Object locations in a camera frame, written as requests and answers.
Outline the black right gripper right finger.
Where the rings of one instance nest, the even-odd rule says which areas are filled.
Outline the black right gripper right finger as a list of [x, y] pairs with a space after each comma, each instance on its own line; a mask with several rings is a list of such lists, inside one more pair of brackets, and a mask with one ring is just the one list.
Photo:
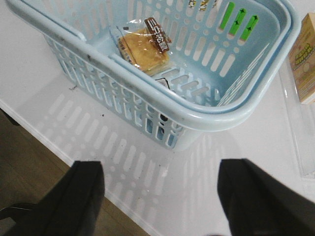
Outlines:
[[217, 190], [233, 236], [315, 234], [315, 204], [248, 159], [223, 159]]

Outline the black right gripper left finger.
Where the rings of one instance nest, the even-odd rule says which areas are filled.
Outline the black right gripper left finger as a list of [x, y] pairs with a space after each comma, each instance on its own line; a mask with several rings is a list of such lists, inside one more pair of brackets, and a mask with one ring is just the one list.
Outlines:
[[75, 161], [37, 204], [13, 204], [0, 211], [15, 225], [6, 236], [92, 236], [104, 198], [100, 161]]

